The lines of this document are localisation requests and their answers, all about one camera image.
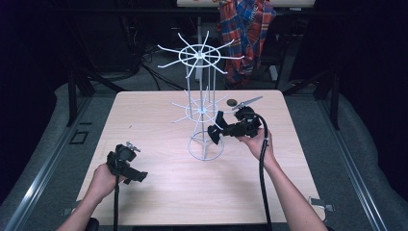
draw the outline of forearm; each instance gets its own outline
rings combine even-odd
[[[85,230],[90,216],[98,205],[97,201],[84,198],[69,218],[58,228],[59,231]]]
[[[315,210],[274,158],[265,160],[265,169],[276,189],[291,230],[327,230]]]

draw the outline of red plaid shirt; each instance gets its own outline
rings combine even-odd
[[[241,60],[226,61],[226,87],[236,89],[249,82],[253,67],[260,63],[268,26],[276,12],[269,1],[221,0],[219,14],[221,41],[234,40],[227,47],[227,55],[244,56]]]

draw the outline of wooden table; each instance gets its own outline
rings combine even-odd
[[[313,8],[315,0],[274,0],[273,7],[276,8]],[[177,0],[178,7],[218,7],[219,3],[213,0]]]
[[[199,98],[199,91],[191,92]],[[276,158],[306,198],[319,198],[282,93],[277,90],[217,91],[221,111],[231,112],[226,100],[242,102],[257,96],[250,106],[267,121]],[[194,130],[191,120],[171,123],[185,116],[174,106],[188,105],[182,91],[125,91],[117,95],[89,165],[78,199],[82,199],[93,171],[106,163],[117,144],[130,141],[141,149],[131,166],[147,171],[143,182],[120,185],[120,225],[192,225],[265,223],[258,161],[242,142],[224,137],[222,154],[212,161],[195,159],[188,151]],[[224,115],[228,124],[237,122]],[[273,222],[285,222],[275,190],[266,176]],[[324,219],[324,211],[316,207]],[[114,222],[114,193],[93,213],[102,225]]]

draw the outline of white rotating display stand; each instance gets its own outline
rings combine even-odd
[[[219,145],[215,145],[208,136],[207,130],[205,129],[206,122],[212,122],[215,126],[218,126],[216,124],[216,117],[218,112],[217,103],[227,96],[225,95],[224,97],[216,101],[216,70],[222,74],[227,73],[219,69],[217,67],[217,64],[221,59],[240,60],[243,58],[243,56],[238,58],[221,56],[219,49],[229,46],[234,41],[231,40],[230,42],[220,47],[214,48],[213,46],[206,44],[208,35],[209,33],[207,32],[207,36],[205,37],[202,44],[199,43],[190,45],[179,34],[179,38],[187,45],[181,50],[168,49],[158,45],[162,50],[178,54],[178,61],[166,65],[159,65],[159,68],[165,68],[178,63],[182,63],[186,67],[188,89],[185,91],[185,93],[189,98],[189,104],[187,106],[183,106],[171,102],[177,107],[184,108],[186,111],[186,116],[172,122],[176,123],[186,118],[195,122],[194,130],[189,141],[189,152],[194,158],[201,161],[210,161],[217,158],[224,149],[224,143],[222,139],[220,139]],[[192,71],[197,68],[201,70],[197,72],[199,74],[198,76],[196,76],[200,86],[200,98],[194,99],[191,97],[190,76],[192,74]],[[208,86],[205,88],[205,90],[203,90],[202,83],[203,68],[208,68]]]

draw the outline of metal bracket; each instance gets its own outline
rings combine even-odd
[[[324,200],[322,200],[322,199],[315,199],[315,198],[309,197],[309,203],[311,205],[319,206],[320,208],[324,209],[325,211],[329,211],[329,212],[334,212],[335,211],[335,207],[334,207],[333,204],[326,204],[324,202]]]

